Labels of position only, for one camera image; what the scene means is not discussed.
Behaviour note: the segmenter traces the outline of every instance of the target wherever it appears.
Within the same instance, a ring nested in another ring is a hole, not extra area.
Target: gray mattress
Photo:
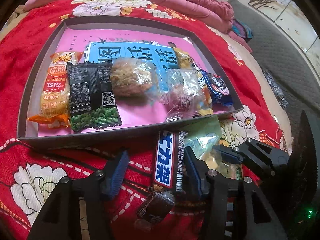
[[[238,0],[228,1],[235,18],[247,24],[253,39],[248,42],[252,55],[264,70],[267,69],[282,88],[289,106],[286,108],[292,136],[296,135],[301,111],[320,116],[320,86],[309,66],[276,27]]]

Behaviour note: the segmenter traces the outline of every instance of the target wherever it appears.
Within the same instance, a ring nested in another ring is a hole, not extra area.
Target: green snack package
[[[74,132],[122,125],[110,81],[112,61],[67,64]]]
[[[188,132],[184,146],[190,146],[197,159],[202,159],[205,153],[210,153],[212,146],[218,145],[221,137],[221,128],[216,116],[204,118],[182,127],[181,130]]]

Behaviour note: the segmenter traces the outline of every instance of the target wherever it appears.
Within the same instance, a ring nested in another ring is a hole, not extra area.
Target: black snack package
[[[112,61],[67,64],[66,68],[72,130],[122,125],[110,81]]]
[[[223,106],[231,106],[233,104],[230,92],[223,79],[212,73],[208,73],[200,69],[204,80],[209,88],[210,96],[214,104],[220,103]]]
[[[185,131],[160,131],[156,149],[153,190],[182,192]]]

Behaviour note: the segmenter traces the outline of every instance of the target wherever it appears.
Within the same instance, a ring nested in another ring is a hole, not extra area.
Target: red price label
[[[45,80],[43,91],[45,93],[50,92],[58,92],[64,91],[66,86],[66,80],[67,80],[67,74],[65,73],[62,76],[54,77],[50,74],[47,75],[47,78]]]

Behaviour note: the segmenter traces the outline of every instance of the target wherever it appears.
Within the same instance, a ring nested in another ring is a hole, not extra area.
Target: qr code
[[[115,104],[115,96],[113,92],[102,93],[102,106],[114,106]]]

